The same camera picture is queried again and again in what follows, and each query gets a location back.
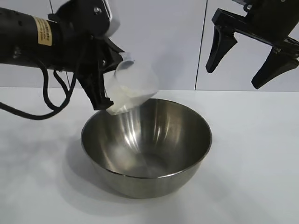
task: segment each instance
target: white table surface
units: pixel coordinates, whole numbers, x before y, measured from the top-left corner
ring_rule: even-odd
[[[59,89],[50,97],[59,102]],[[299,93],[161,91],[198,111],[211,151],[177,193],[111,193],[80,146],[94,113],[82,89],[46,121],[0,111],[0,224],[297,224]],[[41,89],[0,88],[0,101],[42,114]]]

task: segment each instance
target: metal mixing bowl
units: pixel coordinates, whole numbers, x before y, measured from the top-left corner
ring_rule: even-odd
[[[150,99],[128,113],[96,113],[83,128],[81,141],[108,185],[133,198],[151,198],[176,191],[190,180],[212,135],[192,109]]]

